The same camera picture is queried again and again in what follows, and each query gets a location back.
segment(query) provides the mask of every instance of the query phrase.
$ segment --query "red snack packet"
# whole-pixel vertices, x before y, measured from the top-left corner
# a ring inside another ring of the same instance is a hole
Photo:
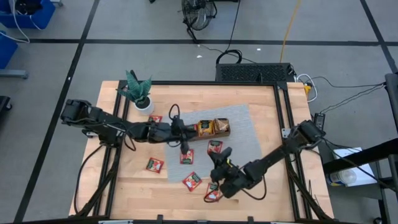
[[[184,155],[180,152],[180,163],[181,164],[193,164],[193,149],[188,150],[186,155]]]
[[[190,124],[187,125],[186,128],[190,131],[198,131],[198,125],[197,124]]]
[[[188,187],[188,190],[193,191],[201,183],[201,178],[195,172],[192,172],[187,178],[182,180],[182,183]]]
[[[210,152],[221,153],[222,147],[222,141],[210,140],[209,145],[207,146],[207,154],[210,154]]]
[[[149,159],[146,169],[159,174],[163,164],[164,164],[163,161],[151,157]]]
[[[206,199],[208,200],[217,200],[218,197],[220,196],[220,190],[217,189],[217,185],[214,183],[209,183],[207,186],[207,191],[206,191]]]
[[[159,123],[162,120],[162,116],[149,116],[148,121],[155,121]]]

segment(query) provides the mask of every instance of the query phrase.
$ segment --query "potted plant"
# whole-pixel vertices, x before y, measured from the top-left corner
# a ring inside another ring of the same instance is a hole
[[[125,96],[130,101],[133,101],[136,109],[142,114],[150,115],[155,109],[155,106],[149,97],[149,90],[152,85],[151,79],[149,78],[148,80],[138,83],[136,74],[133,70],[130,72],[126,71],[126,76],[127,90],[124,91],[118,89],[118,93]]]

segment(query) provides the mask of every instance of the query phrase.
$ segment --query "brown box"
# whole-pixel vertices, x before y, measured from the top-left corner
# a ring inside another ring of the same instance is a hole
[[[215,131],[213,130],[213,133],[214,134],[212,134],[212,135],[199,136],[199,130],[197,128],[197,136],[191,138],[189,141],[206,140],[206,139],[214,139],[214,138],[220,138],[220,137],[229,136],[231,134],[231,126],[228,126],[228,130],[225,131],[225,132],[215,133]]]

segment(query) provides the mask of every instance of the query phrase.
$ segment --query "electric fan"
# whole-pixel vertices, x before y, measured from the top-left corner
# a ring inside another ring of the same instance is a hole
[[[182,0],[183,23],[187,25],[189,36],[196,43],[193,30],[203,30],[217,15],[217,7],[213,0]]]

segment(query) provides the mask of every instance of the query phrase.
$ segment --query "yellow cable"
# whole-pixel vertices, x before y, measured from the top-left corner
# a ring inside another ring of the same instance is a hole
[[[282,51],[280,52],[279,63],[282,63],[282,58],[284,57],[284,49],[285,49],[286,39],[287,39],[287,36],[289,35],[290,28],[292,28],[294,18],[296,17],[296,13],[297,13],[297,10],[299,9],[300,5],[301,5],[301,0],[297,0],[297,4],[294,7],[293,15],[292,15],[292,18],[290,18],[289,26],[287,27],[287,31],[286,31],[286,34],[284,37],[284,43],[282,44]]]

